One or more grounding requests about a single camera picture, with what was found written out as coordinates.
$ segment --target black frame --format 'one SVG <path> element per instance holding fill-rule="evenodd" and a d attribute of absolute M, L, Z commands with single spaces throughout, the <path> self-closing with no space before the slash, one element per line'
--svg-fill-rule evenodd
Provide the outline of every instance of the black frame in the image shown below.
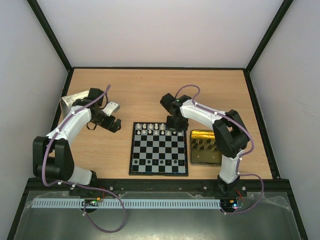
<path fill-rule="evenodd" d="M 274 32 L 277 27 L 281 23 L 283 17 L 286 12 L 290 8 L 292 2 L 294 0 L 283 0 L 279 10 L 277 11 L 275 17 L 273 18 L 269 28 L 264 34 L 260 44 L 258 45 L 256 51 L 254 52 L 249 64 L 246 68 L 234 68 L 234 67 L 72 67 L 67 56 L 65 55 L 61 45 L 59 44 L 58 39 L 56 38 L 50 24 L 48 23 L 41 7 L 39 6 L 37 0 L 27 0 L 31 9 L 33 10 L 35 16 L 37 17 L 39 23 L 41 24 L 44 32 L 48 36 L 52 46 L 56 50 L 58 56 L 61 59 L 61 62 L 65 66 L 68 71 L 68 75 L 61 93 L 61 96 L 65 96 L 68 92 L 69 85 L 74 73 L 75 69 L 139 69 L 139 70 L 241 70 L 243 71 L 243 75 L 245 77 L 245 81 L 247 84 L 248 92 L 250 95 L 250 99 L 252 102 L 252 107 L 255 113 L 255 117 L 257 120 L 257 124 L 259 127 L 260 135 L 263 141 L 265 153 L 268 159 L 268 164 L 270 167 L 270 171 L 272 174 L 272 179 L 265 179 L 264 182 L 264 191 L 265 192 L 286 192 L 291 208 L 293 209 L 293 214 L 298 226 L 298 230 L 300 232 L 300 236 L 302 239 L 307 240 L 307 233 L 304 228 L 299 209 L 290 185 L 289 180 L 281 179 L 278 166 L 275 160 L 275 156 L 270 144 L 270 140 L 268 137 L 268 133 L 266 130 L 266 125 L 263 119 L 263 115 L 259 106 L 259 102 L 255 93 L 255 89 L 253 87 L 253 82 L 251 80 L 250 73 L 254 68 L 255 64 L 259 60 L 262 52 L 267 46 L 268 42 L 272 38 Z M 58 106 L 51 130 L 53 130 L 59 122 L 59 118 L 61 115 L 60 107 Z M 199 193 L 204 196 L 212 196 L 218 197 L 219 199 L 223 199 L 223 197 L 217 196 L 217 192 L 212 190 L 213 186 L 217 184 L 217 180 L 155 180 L 155 179 L 98 179 L 98 184 L 105 188 L 113 187 L 113 191 L 115 193 L 121 193 L 123 189 L 125 191 L 180 191 L 179 188 L 182 188 L 183 192 L 188 193 Z M 246 186 L 247 192 L 259 192 L 261 190 L 261 183 L 259 180 L 242 180 L 243 184 Z M 62 185 L 55 185 L 50 187 L 50 191 L 69 191 L 70 188 Z M 21 214 L 23 212 L 28 193 L 29 191 L 48 191 L 48 188 L 45 187 L 39 178 L 29 178 L 25 190 L 22 194 L 20 204 L 18 206 L 16 215 L 14 217 L 8 240 L 14 239 L 15 233 L 18 228 L 18 224 L 20 221 Z M 89 196 L 92 195 L 92 192 L 85 192 L 81 189 L 75 189 L 70 192 L 71 194 Z"/>

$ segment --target black square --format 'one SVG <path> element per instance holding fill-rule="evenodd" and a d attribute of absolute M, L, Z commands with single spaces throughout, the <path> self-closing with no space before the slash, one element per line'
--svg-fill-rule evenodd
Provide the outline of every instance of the black square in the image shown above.
<path fill-rule="evenodd" d="M 178 166 L 172 166 L 172 172 L 173 172 L 173 173 L 179 172 Z"/>
<path fill-rule="evenodd" d="M 185 160 L 179 160 L 178 161 L 179 166 L 184 166 L 185 165 Z"/>
<path fill-rule="evenodd" d="M 140 141 L 134 141 L 134 146 L 135 147 L 140 147 L 140 143 L 141 143 Z"/>
<path fill-rule="evenodd" d="M 178 147 L 178 154 L 184 154 L 185 148 L 184 147 Z"/>
<path fill-rule="evenodd" d="M 133 153 L 133 158 L 134 159 L 139 159 L 140 158 L 140 153 L 139 152 L 134 152 Z"/>
<path fill-rule="evenodd" d="M 133 165 L 132 172 L 138 172 L 138 171 L 139 171 L 139 165 Z"/>
<path fill-rule="evenodd" d="M 145 166 L 145 171 L 146 172 L 152 172 L 152 166 L 150 166 L 150 165 Z"/>
<path fill-rule="evenodd" d="M 166 165 L 166 166 L 171 166 L 171 165 L 172 165 L 171 159 L 166 159 L 166 160 L 165 160 L 165 165 Z"/>
<path fill-rule="evenodd" d="M 159 172 L 164 173 L 166 171 L 166 166 L 159 166 Z"/>
<path fill-rule="evenodd" d="M 147 147 L 146 146 L 141 146 L 140 147 L 140 153 L 146 153 L 147 152 Z"/>
<path fill-rule="evenodd" d="M 172 153 L 172 159 L 178 159 L 178 153 Z"/>

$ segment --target gold tray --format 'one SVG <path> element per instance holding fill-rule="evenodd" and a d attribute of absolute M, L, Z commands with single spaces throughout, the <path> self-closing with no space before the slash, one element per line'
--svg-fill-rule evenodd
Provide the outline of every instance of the gold tray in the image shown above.
<path fill-rule="evenodd" d="M 208 130 L 190 132 L 190 164 L 221 166 L 222 154 L 216 145 L 215 134 Z"/>

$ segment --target white square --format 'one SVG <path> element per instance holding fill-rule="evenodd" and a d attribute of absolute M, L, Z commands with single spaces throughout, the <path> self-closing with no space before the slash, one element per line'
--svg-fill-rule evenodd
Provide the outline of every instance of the white square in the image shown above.
<path fill-rule="evenodd" d="M 178 166 L 178 171 L 179 171 L 179 173 L 185 174 L 186 173 L 186 167 L 185 166 Z"/>

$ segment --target white wall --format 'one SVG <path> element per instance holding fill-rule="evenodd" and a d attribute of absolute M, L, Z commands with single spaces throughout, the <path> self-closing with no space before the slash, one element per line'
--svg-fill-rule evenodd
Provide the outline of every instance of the white wall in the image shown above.
<path fill-rule="evenodd" d="M 293 2 L 251 73 L 281 177 L 319 239 L 320 2 Z"/>
<path fill-rule="evenodd" d="M 0 239 L 7 239 L 33 177 L 33 139 L 50 130 L 67 71 L 26 0 L 0 5 Z"/>
<path fill-rule="evenodd" d="M 72 66 L 244 68 L 283 0 L 38 0 Z"/>

